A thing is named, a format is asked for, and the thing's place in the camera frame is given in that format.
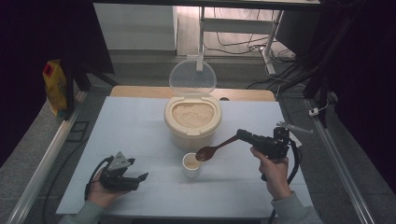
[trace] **plastic container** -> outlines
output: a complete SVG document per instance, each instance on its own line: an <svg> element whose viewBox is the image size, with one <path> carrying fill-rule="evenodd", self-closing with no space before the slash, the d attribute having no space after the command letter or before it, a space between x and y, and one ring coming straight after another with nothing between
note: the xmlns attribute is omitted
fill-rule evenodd
<svg viewBox="0 0 396 224"><path fill-rule="evenodd" d="M221 123L219 101L210 95L216 88L216 75L205 62L197 71L197 61L178 63L169 77L174 92L164 109L164 120L178 147L196 152L209 146Z"/></svg>

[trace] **gray sleeve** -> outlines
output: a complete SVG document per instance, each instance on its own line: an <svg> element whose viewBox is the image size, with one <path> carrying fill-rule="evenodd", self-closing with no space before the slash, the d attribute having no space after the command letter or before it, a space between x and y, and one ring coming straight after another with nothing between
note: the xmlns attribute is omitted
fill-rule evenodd
<svg viewBox="0 0 396 224"><path fill-rule="evenodd" d="M101 206L96 203L86 201L78 214L75 216L64 216L59 224L96 224L104 212L105 209Z"/></svg>
<svg viewBox="0 0 396 224"><path fill-rule="evenodd" d="M313 206L304 207L293 192L288 198L272 201L281 224L323 223Z"/></svg>

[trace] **table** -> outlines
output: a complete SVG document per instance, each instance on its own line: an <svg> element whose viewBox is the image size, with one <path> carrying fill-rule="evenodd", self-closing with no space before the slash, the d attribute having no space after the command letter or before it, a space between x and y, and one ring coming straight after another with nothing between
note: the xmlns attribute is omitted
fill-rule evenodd
<svg viewBox="0 0 396 224"><path fill-rule="evenodd" d="M78 212L84 203L82 189L94 167L120 150L126 158L135 158L124 176L148 172L148 178L140 183L137 191L118 198L107 209L108 215L249 219L271 215L272 196L260 179L260 162L243 141L228 145L227 150L219 150L202 165L197 178L188 179L182 174L181 159L187 152L173 145L163 121L166 98L171 93L167 87L113 89L102 107L58 214ZM270 91L219 89L213 95L231 100L220 101L223 118L215 133L214 145L235 135L236 127L272 136L276 123L283 120ZM312 204L301 172L290 186L304 205Z"/></svg>

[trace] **wall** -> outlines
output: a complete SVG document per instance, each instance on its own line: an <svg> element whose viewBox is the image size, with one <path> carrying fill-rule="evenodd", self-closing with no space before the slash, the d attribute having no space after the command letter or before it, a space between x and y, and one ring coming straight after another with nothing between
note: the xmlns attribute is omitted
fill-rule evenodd
<svg viewBox="0 0 396 224"><path fill-rule="evenodd" d="M108 49L177 47L177 8L94 4Z"/></svg>

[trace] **hand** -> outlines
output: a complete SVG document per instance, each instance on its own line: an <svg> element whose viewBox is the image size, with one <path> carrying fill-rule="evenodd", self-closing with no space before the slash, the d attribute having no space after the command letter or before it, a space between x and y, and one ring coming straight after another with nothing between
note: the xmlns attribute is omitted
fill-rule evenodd
<svg viewBox="0 0 396 224"><path fill-rule="evenodd" d="M105 189L103 185L99 182L99 177L102 173L101 169L96 176L93 178L90 188L90 194L88 195L88 201L98 204L103 208L108 208L113 201L120 197L122 194L126 194L129 191L113 191Z"/></svg>
<svg viewBox="0 0 396 224"><path fill-rule="evenodd" d="M260 172L267 177L267 188L274 201L287 198L291 195L288 184L289 159L270 161L254 147L250 148L253 156L260 160Z"/></svg>

